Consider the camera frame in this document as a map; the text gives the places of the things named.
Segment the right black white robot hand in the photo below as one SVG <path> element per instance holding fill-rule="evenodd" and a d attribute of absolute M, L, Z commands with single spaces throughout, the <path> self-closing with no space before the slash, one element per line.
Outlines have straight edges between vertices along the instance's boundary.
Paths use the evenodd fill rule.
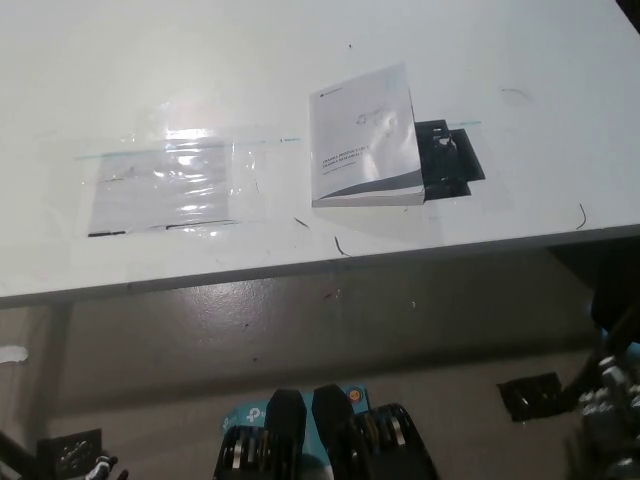
<path fill-rule="evenodd" d="M 639 477 L 639 384 L 610 356 L 600 384 L 578 398 L 578 427 L 565 443 L 567 479 Z"/>

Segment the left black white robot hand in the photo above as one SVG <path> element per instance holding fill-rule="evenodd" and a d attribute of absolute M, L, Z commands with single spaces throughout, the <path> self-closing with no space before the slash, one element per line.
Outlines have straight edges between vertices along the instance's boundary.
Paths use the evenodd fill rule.
<path fill-rule="evenodd" d="M 128 480 L 129 471 L 123 469 L 116 475 L 113 475 L 114 469 L 119 463 L 117 456 L 101 455 L 96 459 L 93 468 L 84 475 L 84 480 Z"/>

